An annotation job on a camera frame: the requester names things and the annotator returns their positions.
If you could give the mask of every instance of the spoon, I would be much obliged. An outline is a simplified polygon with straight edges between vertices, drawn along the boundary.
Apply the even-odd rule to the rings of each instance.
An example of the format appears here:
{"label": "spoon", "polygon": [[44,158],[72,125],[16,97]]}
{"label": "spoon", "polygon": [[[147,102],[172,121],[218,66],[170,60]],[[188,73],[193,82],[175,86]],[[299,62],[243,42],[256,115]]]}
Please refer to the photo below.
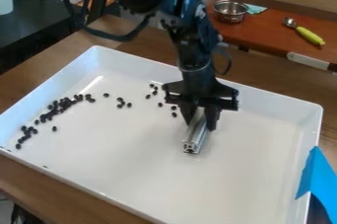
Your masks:
{"label": "spoon", "polygon": [[286,17],[283,23],[292,29],[295,29],[302,37],[304,37],[306,40],[310,41],[311,43],[319,46],[325,45],[324,40],[319,37],[318,35],[314,34],[313,32],[303,28],[298,27],[298,24],[295,22],[294,19]]}

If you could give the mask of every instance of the metal bowl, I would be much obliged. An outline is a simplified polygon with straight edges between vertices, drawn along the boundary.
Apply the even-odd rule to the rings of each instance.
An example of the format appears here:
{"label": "metal bowl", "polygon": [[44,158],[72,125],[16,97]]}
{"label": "metal bowl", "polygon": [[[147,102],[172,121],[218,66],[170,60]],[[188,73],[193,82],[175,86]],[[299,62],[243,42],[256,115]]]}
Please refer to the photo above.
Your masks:
{"label": "metal bowl", "polygon": [[215,18],[222,23],[240,23],[248,8],[239,2],[219,0],[213,4]]}

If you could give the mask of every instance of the blue towel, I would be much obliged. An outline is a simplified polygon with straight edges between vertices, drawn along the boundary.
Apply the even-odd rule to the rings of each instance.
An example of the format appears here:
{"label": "blue towel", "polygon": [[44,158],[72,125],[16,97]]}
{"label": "blue towel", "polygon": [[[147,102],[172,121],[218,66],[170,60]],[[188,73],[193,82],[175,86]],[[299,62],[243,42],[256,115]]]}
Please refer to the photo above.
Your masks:
{"label": "blue towel", "polygon": [[332,224],[337,224],[337,177],[318,147],[312,148],[306,160],[296,198],[308,191],[324,206]]}
{"label": "blue towel", "polygon": [[244,4],[244,5],[248,8],[247,12],[250,15],[257,15],[267,9],[266,7],[260,7],[260,6],[250,5],[250,4]]}

